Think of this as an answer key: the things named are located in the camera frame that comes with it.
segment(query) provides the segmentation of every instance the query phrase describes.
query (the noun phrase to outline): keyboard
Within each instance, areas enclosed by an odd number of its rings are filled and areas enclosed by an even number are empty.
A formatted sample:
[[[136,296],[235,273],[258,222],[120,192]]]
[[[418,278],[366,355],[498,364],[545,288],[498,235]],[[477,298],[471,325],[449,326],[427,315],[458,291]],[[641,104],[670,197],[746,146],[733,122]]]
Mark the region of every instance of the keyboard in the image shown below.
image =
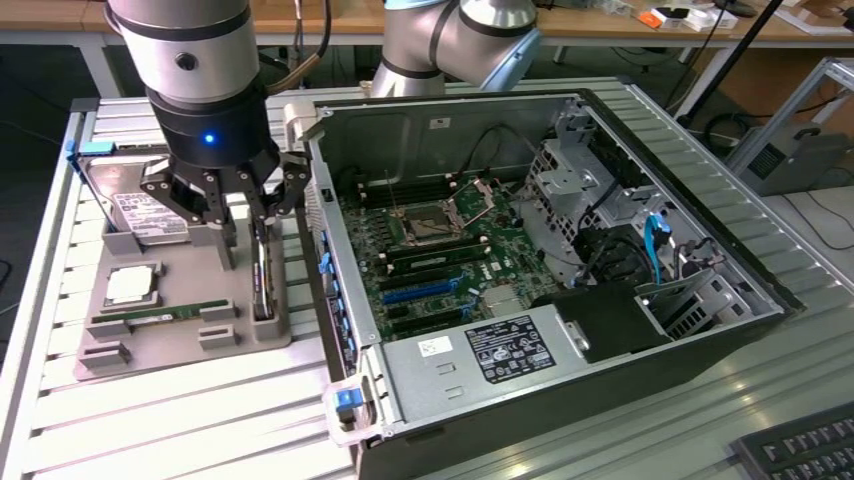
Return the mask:
[[[739,438],[755,480],[854,480],[854,402]]]

